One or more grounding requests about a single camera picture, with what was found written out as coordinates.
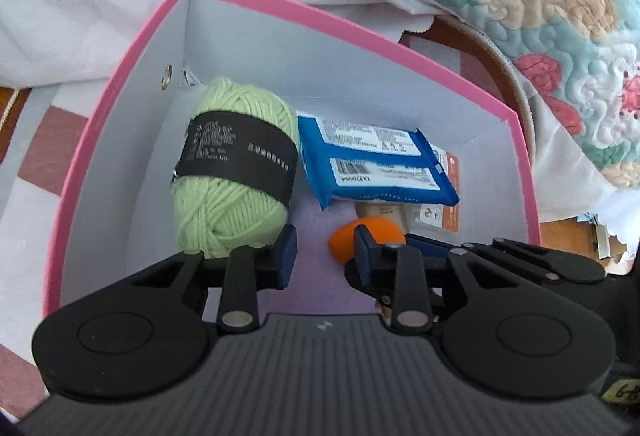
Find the gold beige cosmetic tube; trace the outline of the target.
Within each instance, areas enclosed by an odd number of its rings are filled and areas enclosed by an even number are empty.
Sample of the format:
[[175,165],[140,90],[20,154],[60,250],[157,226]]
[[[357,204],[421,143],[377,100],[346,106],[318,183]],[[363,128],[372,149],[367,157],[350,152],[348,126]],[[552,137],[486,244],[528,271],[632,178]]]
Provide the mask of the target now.
[[402,206],[398,203],[357,202],[356,213],[359,218],[383,217],[393,222],[400,230],[406,232]]

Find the pink cardboard box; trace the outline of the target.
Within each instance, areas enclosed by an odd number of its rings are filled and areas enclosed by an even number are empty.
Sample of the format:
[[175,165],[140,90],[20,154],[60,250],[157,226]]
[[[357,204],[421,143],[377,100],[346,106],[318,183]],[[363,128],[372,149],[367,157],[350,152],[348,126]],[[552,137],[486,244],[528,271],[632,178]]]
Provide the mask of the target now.
[[171,173],[203,85],[221,76],[322,118],[420,130],[460,161],[462,240],[539,241],[518,115],[488,92],[292,0],[163,0],[106,83],[70,163],[45,312],[176,252]]

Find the purple plush toy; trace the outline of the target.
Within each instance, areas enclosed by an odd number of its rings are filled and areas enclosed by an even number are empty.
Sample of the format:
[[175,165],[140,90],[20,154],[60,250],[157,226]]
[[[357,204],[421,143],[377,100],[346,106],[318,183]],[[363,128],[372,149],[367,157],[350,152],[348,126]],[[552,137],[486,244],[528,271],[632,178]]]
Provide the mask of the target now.
[[352,289],[344,267],[331,254],[328,239],[357,218],[355,205],[336,202],[326,210],[313,198],[299,201],[292,215],[297,232],[297,255],[290,283],[282,291],[258,293],[260,315],[375,314],[373,297]]

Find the striped checkered rug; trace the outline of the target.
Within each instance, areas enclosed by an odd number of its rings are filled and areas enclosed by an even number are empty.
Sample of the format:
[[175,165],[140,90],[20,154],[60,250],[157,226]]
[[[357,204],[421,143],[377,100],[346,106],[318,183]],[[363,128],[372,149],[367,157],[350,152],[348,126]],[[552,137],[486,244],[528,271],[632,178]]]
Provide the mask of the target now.
[[[527,99],[497,54],[469,33],[436,19],[401,44],[457,72],[516,112],[534,140]],[[21,419],[42,401],[30,338],[41,318],[48,243],[70,161],[104,83],[2,89],[1,114],[1,412]]]

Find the orange white small box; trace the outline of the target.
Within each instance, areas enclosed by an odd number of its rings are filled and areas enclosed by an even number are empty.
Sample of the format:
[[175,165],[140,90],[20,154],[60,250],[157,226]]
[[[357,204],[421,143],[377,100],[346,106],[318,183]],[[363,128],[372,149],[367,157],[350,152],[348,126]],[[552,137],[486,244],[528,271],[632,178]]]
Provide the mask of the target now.
[[431,144],[440,167],[438,182],[446,184],[442,197],[437,202],[408,205],[405,221],[408,231],[424,237],[451,238],[460,227],[459,204],[452,202],[458,197],[460,188],[459,159],[447,150]]

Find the blue wet wipes pack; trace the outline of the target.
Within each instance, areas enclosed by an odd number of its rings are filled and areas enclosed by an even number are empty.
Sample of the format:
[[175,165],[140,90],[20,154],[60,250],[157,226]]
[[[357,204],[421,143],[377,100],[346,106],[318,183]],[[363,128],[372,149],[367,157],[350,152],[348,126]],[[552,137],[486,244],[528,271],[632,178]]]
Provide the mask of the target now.
[[335,200],[437,202],[446,184],[420,130],[396,130],[301,114],[299,148],[309,188],[324,210]]

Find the green yarn ball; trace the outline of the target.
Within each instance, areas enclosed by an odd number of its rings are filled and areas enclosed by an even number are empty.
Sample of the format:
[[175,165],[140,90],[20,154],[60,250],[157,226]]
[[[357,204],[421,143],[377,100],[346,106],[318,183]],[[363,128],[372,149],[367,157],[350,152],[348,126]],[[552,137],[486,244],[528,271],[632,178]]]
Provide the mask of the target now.
[[213,81],[172,176],[180,248],[222,257],[276,240],[288,222],[297,160],[296,113],[284,100],[230,78]]

